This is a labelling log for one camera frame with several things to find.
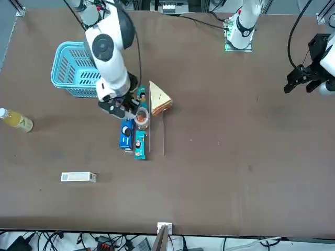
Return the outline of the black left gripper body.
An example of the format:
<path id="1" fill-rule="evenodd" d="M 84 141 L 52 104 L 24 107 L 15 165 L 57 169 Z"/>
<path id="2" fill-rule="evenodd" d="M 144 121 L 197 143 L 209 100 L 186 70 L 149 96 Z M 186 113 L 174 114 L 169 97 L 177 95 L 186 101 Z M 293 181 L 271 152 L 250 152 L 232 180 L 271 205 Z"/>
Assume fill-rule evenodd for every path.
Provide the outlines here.
<path id="1" fill-rule="evenodd" d="M 319 65 L 327 47 L 329 33 L 318 33 L 308 43 L 311 65 L 310 68 L 314 69 Z"/>

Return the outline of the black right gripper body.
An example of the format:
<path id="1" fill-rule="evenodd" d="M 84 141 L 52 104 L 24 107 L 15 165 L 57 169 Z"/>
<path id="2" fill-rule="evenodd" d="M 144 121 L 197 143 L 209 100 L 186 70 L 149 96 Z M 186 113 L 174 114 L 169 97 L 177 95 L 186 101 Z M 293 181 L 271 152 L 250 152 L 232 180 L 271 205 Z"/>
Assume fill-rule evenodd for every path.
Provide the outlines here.
<path id="1" fill-rule="evenodd" d="M 134 96 L 134 92 L 138 89 L 139 81 L 133 74 L 127 74 L 125 80 L 115 90 L 117 97 L 115 98 L 116 105 L 130 102 Z"/>

